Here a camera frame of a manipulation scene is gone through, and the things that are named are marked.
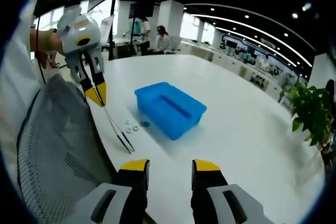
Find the window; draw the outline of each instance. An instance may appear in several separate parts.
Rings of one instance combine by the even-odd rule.
[[[209,42],[210,45],[214,42],[215,27],[209,23],[204,23],[204,29],[202,34],[202,42]]]
[[[82,1],[80,6],[82,7],[82,13],[86,13],[88,10],[89,1]],[[101,21],[110,16],[111,13],[111,5],[112,0],[105,0],[104,2],[97,5],[93,10],[89,12],[91,17],[97,21],[98,25],[100,26]],[[113,18],[113,25],[112,25],[112,33],[113,35],[117,34],[118,28],[118,16],[119,16],[119,0],[115,0],[114,5],[114,18]]]
[[[189,13],[183,14],[180,37],[197,40],[199,18],[191,16]]]
[[[112,0],[105,0],[98,6],[96,6],[91,12],[92,18],[94,18],[98,25],[100,26],[101,21],[104,18],[107,18],[110,16],[110,11],[111,11],[111,5],[112,5]],[[88,11],[88,6],[89,6],[89,1],[82,1],[80,3],[80,7],[82,8],[81,13],[87,13]],[[54,9],[51,12],[48,12],[46,14],[43,14],[40,18],[40,24],[39,24],[39,30],[42,31],[47,31],[51,28],[57,28],[57,23],[61,19],[62,15],[64,14],[64,6]],[[118,15],[119,15],[119,0],[115,1],[115,6],[114,6],[114,18],[113,18],[113,34],[115,35],[117,33],[117,27],[118,27]],[[35,19],[34,24],[37,27],[38,23],[38,18]],[[33,60],[34,54],[30,54],[31,59]]]

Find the monitor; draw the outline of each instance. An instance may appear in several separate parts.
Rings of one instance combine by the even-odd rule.
[[[226,45],[227,45],[228,47],[231,47],[231,48],[236,48],[236,47],[237,47],[237,43],[232,42],[232,41],[230,41],[230,40],[226,40]]]
[[[101,21],[100,25],[100,32],[101,32],[101,38],[100,38],[100,43],[105,45],[108,40],[109,40],[109,35],[111,31],[111,26],[113,23],[113,17],[114,15],[111,15],[108,18],[105,18]]]
[[[128,18],[152,17],[154,11],[153,2],[137,2],[130,6]]]

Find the black wire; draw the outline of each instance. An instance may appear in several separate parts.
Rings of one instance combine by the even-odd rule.
[[[38,52],[38,28],[40,26],[40,19],[41,16],[38,17],[38,22],[37,22],[37,27],[36,27],[36,49],[35,49],[35,58],[37,58],[37,63],[38,63],[38,67],[40,69],[40,73],[43,79],[43,83],[46,84],[46,80],[44,79],[44,75],[42,72],[42,68],[41,68],[41,62],[40,62],[40,57],[39,57],[39,52]]]
[[[128,138],[125,136],[125,134],[123,133],[123,131],[119,128],[119,126],[115,123],[115,121],[113,120],[113,118],[110,116],[109,112],[107,111],[106,107],[103,106],[105,112],[106,112],[106,115],[110,121],[110,124],[113,128],[113,131],[115,132],[115,134],[117,135],[117,138],[119,139],[119,141],[121,142],[121,144],[126,148],[126,150],[129,152],[129,154],[132,154],[132,152],[130,151],[130,149],[128,149],[128,147],[126,146],[126,144],[124,143],[124,141],[121,139],[121,137],[119,136],[119,134],[117,133],[116,131],[116,128],[114,127],[113,124],[115,124],[117,126],[117,128],[119,129],[119,131],[121,132],[121,134],[123,135],[123,137],[125,138],[125,140],[127,141],[127,143],[131,146],[132,150],[135,152],[135,149],[133,147],[133,145],[130,143],[130,141],[128,140]]]

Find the robotic arm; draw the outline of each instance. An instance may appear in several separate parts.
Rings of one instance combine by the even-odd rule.
[[[62,224],[142,224],[149,164],[148,159],[124,164],[114,185],[101,184],[77,203]],[[211,162],[193,160],[192,191],[195,224],[274,224],[257,200],[239,186],[229,185],[220,168]]]
[[[64,13],[57,24],[57,34],[62,41],[65,61],[70,68],[72,79],[81,84],[87,97],[98,106],[104,106],[106,104],[106,83],[103,77],[101,31],[93,18],[80,12],[81,8],[78,7]],[[82,56],[90,67],[96,88],[92,86],[84,69]]]

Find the tweezers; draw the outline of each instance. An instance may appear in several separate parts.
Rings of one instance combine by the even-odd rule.
[[[124,132],[123,132],[123,131],[119,128],[119,126],[115,123],[115,121],[113,120],[113,118],[110,116],[110,114],[109,114],[108,111],[106,110],[106,107],[105,107],[105,106],[104,106],[104,109],[105,109],[105,111],[106,111],[106,115],[107,115],[107,117],[108,117],[108,119],[109,119],[109,121],[110,121],[110,124],[112,125],[112,128],[113,128],[115,134],[117,135],[117,138],[118,138],[119,141],[121,142],[121,144],[126,148],[126,150],[127,150],[130,154],[132,154],[132,152],[130,151],[130,149],[128,149],[128,147],[126,146],[125,142],[121,139],[121,137],[120,137],[119,134],[117,133],[116,128],[114,127],[114,124],[117,126],[118,130],[121,132],[121,134],[122,134],[122,136],[124,137],[124,139],[126,140],[126,142],[131,146],[131,148],[132,148],[131,150],[132,150],[133,152],[135,152],[135,149],[134,149],[133,145],[130,143],[130,141],[128,140],[128,138],[125,136]]]

